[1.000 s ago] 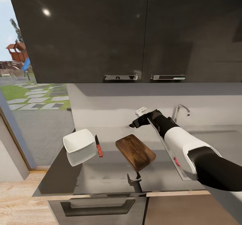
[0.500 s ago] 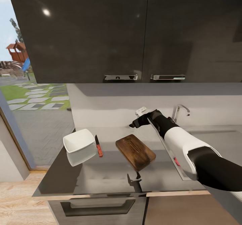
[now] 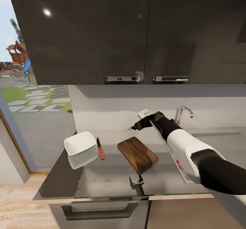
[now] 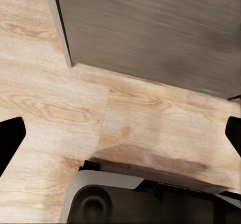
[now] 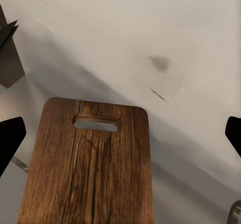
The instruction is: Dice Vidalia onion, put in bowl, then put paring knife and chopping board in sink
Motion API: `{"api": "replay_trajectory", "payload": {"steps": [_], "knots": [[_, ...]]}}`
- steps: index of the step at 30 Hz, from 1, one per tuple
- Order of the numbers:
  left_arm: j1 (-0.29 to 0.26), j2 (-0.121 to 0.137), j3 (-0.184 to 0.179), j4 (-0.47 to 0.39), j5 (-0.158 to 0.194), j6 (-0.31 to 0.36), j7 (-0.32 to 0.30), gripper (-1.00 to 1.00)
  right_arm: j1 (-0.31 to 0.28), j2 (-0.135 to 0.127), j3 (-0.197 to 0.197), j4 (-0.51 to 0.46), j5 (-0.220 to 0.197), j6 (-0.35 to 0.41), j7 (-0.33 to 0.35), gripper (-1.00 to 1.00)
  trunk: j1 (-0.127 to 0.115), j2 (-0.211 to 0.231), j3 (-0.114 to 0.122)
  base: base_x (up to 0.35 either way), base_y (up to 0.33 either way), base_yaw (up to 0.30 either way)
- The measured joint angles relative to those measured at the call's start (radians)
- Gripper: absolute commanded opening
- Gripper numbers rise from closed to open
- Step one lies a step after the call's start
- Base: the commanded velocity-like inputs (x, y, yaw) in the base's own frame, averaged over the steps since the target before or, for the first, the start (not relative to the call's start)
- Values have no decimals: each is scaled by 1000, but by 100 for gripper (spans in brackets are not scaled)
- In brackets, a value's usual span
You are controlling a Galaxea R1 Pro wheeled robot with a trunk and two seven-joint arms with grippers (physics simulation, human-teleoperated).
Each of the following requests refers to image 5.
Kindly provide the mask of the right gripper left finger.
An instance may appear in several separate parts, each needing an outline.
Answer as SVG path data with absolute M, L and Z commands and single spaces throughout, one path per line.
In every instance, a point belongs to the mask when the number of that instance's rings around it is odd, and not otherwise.
M 22 117 L 0 122 L 0 177 L 26 136 Z

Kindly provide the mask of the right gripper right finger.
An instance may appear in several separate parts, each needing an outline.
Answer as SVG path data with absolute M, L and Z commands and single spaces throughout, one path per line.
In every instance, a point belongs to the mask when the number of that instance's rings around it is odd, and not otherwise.
M 238 152 L 241 157 L 241 119 L 236 117 L 229 117 L 226 128 L 225 135 Z

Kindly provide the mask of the cutting board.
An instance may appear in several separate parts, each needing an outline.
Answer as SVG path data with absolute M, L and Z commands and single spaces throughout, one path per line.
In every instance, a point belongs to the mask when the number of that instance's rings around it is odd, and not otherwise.
M 119 130 L 79 129 L 77 117 L 114 120 Z M 17 224 L 154 224 L 147 112 L 48 99 Z

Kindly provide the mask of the parer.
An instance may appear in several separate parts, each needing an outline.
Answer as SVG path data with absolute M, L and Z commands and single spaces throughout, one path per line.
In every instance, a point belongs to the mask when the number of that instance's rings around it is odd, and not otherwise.
M 17 22 L 17 20 L 7 24 L 6 26 L 4 26 L 3 28 L 0 29 L 0 47 L 2 46 L 4 41 L 6 40 L 6 38 L 10 34 L 10 32 L 12 31 L 12 29 L 15 26 L 16 22 Z

